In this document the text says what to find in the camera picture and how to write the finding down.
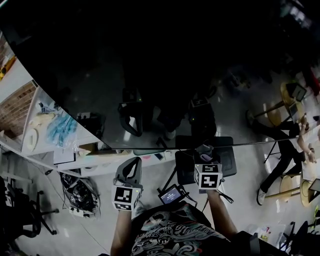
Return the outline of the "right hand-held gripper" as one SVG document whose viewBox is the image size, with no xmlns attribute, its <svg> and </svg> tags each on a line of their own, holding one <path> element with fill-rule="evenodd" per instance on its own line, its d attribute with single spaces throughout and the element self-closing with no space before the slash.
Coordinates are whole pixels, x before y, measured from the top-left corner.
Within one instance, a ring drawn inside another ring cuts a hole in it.
<svg viewBox="0 0 320 256">
<path fill-rule="evenodd" d="M 193 150 L 194 181 L 199 190 L 217 190 L 222 182 L 223 172 L 221 164 L 221 151 L 219 148 L 212 150 L 212 158 Z"/>
</svg>

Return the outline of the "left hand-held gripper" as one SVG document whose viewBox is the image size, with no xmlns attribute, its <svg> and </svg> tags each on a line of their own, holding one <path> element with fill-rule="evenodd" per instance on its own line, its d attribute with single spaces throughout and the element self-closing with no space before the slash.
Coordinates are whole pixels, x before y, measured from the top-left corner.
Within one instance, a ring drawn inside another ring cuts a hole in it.
<svg viewBox="0 0 320 256">
<path fill-rule="evenodd" d="M 116 210 L 132 212 L 140 200 L 142 160 L 133 157 L 118 166 L 111 190 L 111 201 Z"/>
</svg>

